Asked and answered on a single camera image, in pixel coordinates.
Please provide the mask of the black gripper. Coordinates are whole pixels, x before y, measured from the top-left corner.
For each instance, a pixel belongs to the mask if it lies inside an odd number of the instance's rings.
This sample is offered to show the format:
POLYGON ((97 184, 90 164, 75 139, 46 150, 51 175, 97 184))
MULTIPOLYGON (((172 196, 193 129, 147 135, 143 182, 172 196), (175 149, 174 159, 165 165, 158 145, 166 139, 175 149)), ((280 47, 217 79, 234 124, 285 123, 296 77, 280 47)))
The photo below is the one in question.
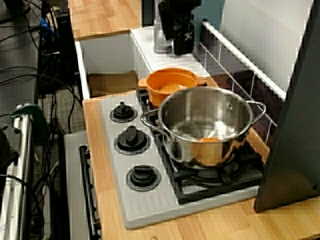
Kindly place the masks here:
POLYGON ((173 27, 174 19, 191 20, 191 12, 201 5, 201 0, 161 0, 158 11, 166 40, 173 40, 174 54, 181 56, 192 53, 194 47, 194 25, 173 27))

